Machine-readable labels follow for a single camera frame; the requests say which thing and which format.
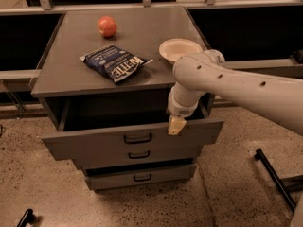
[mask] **drawer front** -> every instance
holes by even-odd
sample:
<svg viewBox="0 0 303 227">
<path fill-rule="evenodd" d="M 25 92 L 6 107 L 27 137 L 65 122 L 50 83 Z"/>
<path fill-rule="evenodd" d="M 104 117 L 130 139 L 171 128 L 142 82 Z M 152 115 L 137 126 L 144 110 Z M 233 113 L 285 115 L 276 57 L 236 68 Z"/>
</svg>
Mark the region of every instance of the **drawer front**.
<svg viewBox="0 0 303 227">
<path fill-rule="evenodd" d="M 161 169 L 145 169 L 136 172 L 111 174 L 101 177 L 86 177 L 85 181 L 90 190 L 102 190 L 124 186 L 189 179 L 193 176 L 195 169 L 195 164 L 171 166 L 163 167 Z"/>
<path fill-rule="evenodd" d="M 142 164 L 148 162 L 162 162 L 173 159 L 197 158 L 201 153 L 202 147 L 188 145 L 175 150 L 146 150 L 146 151 L 127 151 L 121 150 L 109 154 L 104 152 L 98 157 L 74 159 L 73 163 L 77 169 L 85 170 L 108 166 L 126 166 Z"/>
<path fill-rule="evenodd" d="M 122 152 L 200 147 L 216 142 L 223 122 L 219 119 L 190 120 L 178 136 L 168 135 L 168 123 L 113 127 L 87 131 L 57 132 L 43 137 L 56 160 L 105 157 Z"/>
</svg>

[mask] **black chip bag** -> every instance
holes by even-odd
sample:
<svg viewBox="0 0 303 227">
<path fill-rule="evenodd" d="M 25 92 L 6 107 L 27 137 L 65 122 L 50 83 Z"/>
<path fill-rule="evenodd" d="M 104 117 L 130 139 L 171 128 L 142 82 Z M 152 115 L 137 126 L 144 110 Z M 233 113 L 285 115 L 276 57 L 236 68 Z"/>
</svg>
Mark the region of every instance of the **black chip bag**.
<svg viewBox="0 0 303 227">
<path fill-rule="evenodd" d="M 102 47 L 80 58 L 88 67 L 110 77 L 114 83 L 121 82 L 152 61 L 137 57 L 114 45 Z"/>
</svg>

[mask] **apple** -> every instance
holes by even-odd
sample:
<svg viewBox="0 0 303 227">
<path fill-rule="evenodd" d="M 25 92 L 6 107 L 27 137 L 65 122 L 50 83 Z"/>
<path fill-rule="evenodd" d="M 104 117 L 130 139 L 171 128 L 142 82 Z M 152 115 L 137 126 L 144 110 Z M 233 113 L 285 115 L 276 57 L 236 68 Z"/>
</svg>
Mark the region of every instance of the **apple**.
<svg viewBox="0 0 303 227">
<path fill-rule="evenodd" d="M 116 21 L 110 16 L 103 16 L 98 20 L 98 31 L 105 37 L 112 37 L 116 34 Z"/>
</svg>

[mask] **bowl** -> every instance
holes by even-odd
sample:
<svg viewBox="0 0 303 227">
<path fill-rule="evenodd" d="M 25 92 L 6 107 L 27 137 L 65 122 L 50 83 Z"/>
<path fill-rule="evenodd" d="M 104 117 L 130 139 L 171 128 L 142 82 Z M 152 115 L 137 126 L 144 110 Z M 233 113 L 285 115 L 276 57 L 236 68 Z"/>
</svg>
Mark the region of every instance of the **bowl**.
<svg viewBox="0 0 303 227">
<path fill-rule="evenodd" d="M 160 55 L 172 65 L 182 56 L 202 51 L 203 49 L 197 43 L 186 39 L 167 40 L 161 43 L 159 47 Z"/>
</svg>

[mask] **speckled concrete floor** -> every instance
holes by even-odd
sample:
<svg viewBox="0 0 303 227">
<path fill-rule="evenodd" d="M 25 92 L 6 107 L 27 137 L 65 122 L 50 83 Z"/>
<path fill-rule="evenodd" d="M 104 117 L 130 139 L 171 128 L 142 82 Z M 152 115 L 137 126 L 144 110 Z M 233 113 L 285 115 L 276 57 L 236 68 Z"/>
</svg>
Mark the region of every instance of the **speckled concrete floor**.
<svg viewBox="0 0 303 227">
<path fill-rule="evenodd" d="M 292 212 L 264 166 L 282 178 L 302 174 L 303 138 L 239 107 L 213 109 L 225 124 L 205 146 L 190 181 L 89 191 L 70 161 L 53 160 L 41 141 L 47 117 L 2 119 L 1 226 L 33 208 L 34 226 L 289 226 Z M 297 201 L 299 193 L 293 193 Z"/>
</svg>

